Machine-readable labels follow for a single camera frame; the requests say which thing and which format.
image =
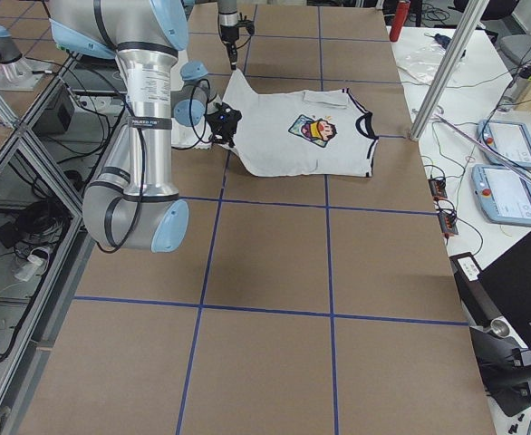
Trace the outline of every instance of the t-shirt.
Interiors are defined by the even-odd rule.
[[[254,175],[372,174],[372,113],[348,89],[258,94],[236,70],[223,101],[241,111],[233,151]]]

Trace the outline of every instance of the cartoon graphic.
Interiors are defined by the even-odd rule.
[[[320,118],[315,121],[305,115],[300,115],[288,131],[321,148],[325,148],[330,139],[336,136],[336,126],[328,120]]]

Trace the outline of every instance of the red cylinder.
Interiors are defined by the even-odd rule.
[[[402,26],[407,21],[407,15],[409,14],[410,2],[400,0],[396,6],[396,13],[394,14],[394,20],[392,21],[391,33],[389,37],[392,43],[396,43],[399,40]]]

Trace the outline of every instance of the black monitor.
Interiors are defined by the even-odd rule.
[[[478,278],[499,312],[531,349],[531,232]]]

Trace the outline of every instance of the office chair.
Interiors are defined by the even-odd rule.
[[[531,34],[512,34],[501,38],[498,52],[499,55],[503,54],[501,57],[504,61],[507,58],[514,64],[514,67],[531,61]]]
[[[449,9],[454,11],[459,11],[461,13],[465,12],[467,8],[468,0],[453,0],[453,6],[449,6]],[[481,16],[481,21],[487,20],[501,20],[510,16],[515,10],[519,0],[490,0],[483,16]],[[456,25],[435,25],[438,28],[455,28]],[[492,32],[485,29],[485,33],[489,36],[491,43],[495,45],[499,34],[497,32]]]

